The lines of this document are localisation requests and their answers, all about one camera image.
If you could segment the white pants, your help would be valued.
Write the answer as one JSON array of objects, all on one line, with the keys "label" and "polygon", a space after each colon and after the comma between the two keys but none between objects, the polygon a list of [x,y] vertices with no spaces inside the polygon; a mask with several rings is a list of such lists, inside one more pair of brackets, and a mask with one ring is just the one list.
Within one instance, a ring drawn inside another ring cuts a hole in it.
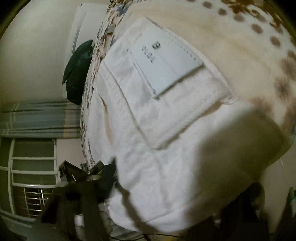
[{"label": "white pants", "polygon": [[133,231],[186,230],[247,189],[287,137],[171,31],[137,15],[116,30],[87,130],[93,157],[116,158],[109,216]]}]

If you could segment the green striped curtain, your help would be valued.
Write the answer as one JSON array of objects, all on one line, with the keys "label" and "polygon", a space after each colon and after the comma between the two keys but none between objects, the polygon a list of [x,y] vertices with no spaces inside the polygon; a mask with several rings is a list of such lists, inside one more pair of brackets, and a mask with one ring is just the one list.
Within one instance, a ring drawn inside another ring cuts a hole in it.
[{"label": "green striped curtain", "polygon": [[64,99],[7,104],[1,109],[1,137],[79,138],[80,106]]}]

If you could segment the dark green duvet bundle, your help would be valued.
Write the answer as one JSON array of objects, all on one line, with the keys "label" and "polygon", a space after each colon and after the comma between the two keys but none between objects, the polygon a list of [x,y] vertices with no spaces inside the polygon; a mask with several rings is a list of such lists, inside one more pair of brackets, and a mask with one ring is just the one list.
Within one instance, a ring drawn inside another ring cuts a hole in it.
[{"label": "dark green duvet bundle", "polygon": [[93,55],[92,43],[93,40],[88,40],[75,50],[63,74],[62,84],[66,85],[67,99],[76,105],[82,103],[84,85]]}]

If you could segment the white bed headboard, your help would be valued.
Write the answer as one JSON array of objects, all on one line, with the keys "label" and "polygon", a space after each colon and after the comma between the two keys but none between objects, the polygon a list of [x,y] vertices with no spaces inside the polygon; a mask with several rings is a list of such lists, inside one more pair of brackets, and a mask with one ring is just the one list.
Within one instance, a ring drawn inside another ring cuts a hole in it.
[{"label": "white bed headboard", "polygon": [[77,9],[70,31],[65,64],[76,49],[88,40],[95,40],[107,12],[107,4],[82,3]]}]

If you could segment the floral bed blanket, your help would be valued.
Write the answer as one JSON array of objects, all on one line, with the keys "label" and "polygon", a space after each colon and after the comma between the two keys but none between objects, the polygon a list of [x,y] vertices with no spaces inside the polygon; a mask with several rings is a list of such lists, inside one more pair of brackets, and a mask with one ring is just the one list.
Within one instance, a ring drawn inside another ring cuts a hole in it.
[{"label": "floral bed blanket", "polygon": [[99,65],[133,16],[151,18],[200,50],[241,96],[295,139],[295,28],[272,1],[111,1],[82,97],[82,150],[89,166],[97,162],[86,131]]}]

